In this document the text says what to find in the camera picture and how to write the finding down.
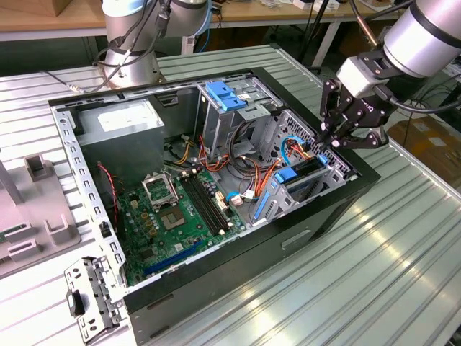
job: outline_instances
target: wooden table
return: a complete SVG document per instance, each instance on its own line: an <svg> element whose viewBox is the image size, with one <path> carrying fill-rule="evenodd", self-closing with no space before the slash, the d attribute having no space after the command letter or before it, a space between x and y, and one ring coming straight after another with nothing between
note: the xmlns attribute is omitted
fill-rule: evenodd
<svg viewBox="0 0 461 346"><path fill-rule="evenodd" d="M367 16L375 13L357 2L360 12ZM317 12L313 12L311 22ZM381 19L396 18L397 14ZM305 24L309 11L290 4L269 8L253 0L249 3L229 1L223 5L223 21L220 27L255 27L271 25ZM321 22L330 23L323 42L313 62L321 65L331 42L342 22L354 21L355 17L348 4L342 4L335 11L326 11ZM219 25L217 16L212 16L211 28ZM0 41L34 40L60 37L91 37L106 35L104 14L99 0L73 0L58 17L44 17L26 12L0 9ZM182 52L192 53L193 40L183 37Z"/></svg>

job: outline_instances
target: wooden shelf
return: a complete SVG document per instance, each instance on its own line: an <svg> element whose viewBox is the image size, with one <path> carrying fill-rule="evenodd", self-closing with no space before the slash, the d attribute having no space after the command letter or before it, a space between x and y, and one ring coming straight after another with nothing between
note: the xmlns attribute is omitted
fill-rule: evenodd
<svg viewBox="0 0 461 346"><path fill-rule="evenodd" d="M357 3L360 12L367 16L375 13L365 5ZM229 1L223 5L224 22L245 22L257 20L307 19L308 10L298 9L290 4L269 8L253 0L249 3ZM353 17L348 4L342 4L336 11L327 11L325 18ZM217 16L212 21L218 22ZM45 17L36 14L0 9L0 32L66 30L105 27L104 13L100 0L73 0L58 17Z"/></svg>

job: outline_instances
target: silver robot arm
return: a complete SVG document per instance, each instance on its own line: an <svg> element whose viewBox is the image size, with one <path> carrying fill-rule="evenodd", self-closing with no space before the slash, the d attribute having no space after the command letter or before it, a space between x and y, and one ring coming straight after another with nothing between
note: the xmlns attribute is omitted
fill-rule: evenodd
<svg viewBox="0 0 461 346"><path fill-rule="evenodd" d="M382 126L389 115L397 107L412 108L404 102L426 78L459 54L461 0L415 0L384 36L384 43L371 52L348 58L337 78L324 84L322 133L317 142L344 148L385 145L388 137ZM372 130L364 138L355 137L352 133L358 128Z"/></svg>
<svg viewBox="0 0 461 346"><path fill-rule="evenodd" d="M111 87L132 87L157 82L161 75L153 51L155 40L161 37L198 35L210 23L211 0L149 0L145 8L144 3L145 0L103 2L109 41L106 59L102 64L104 75L110 76L117 68L109 82ZM138 21L139 25L124 37Z"/></svg>

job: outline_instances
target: metal plate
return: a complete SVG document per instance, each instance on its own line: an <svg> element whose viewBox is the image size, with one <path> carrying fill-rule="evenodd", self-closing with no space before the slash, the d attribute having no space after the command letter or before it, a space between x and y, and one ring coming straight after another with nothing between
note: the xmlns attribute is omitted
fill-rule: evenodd
<svg viewBox="0 0 461 346"><path fill-rule="evenodd" d="M164 58L160 66L169 80L264 66L318 114L316 77L269 46ZM102 81L93 68L59 76L87 88ZM62 275L99 250L82 225L81 199L46 106L70 94L39 74L0 79L0 157L11 168L24 155L44 152L82 235L81 247L0 281L0 309L8 311L0 316L0 340L12 345L80 340ZM460 197L395 144L358 154L382 179L334 231L172 326L153 345L443 345L461 323ZM97 344L133 345L133 337L122 326Z"/></svg>

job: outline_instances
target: chip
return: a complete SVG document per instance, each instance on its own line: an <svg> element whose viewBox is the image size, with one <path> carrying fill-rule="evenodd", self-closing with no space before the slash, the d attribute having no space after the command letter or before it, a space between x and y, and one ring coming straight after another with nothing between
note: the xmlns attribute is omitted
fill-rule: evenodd
<svg viewBox="0 0 461 346"><path fill-rule="evenodd" d="M174 229L175 227L186 223L186 219L184 218L184 215L178 205L162 210L158 213L158 216L160 216L161 222L168 230Z"/></svg>

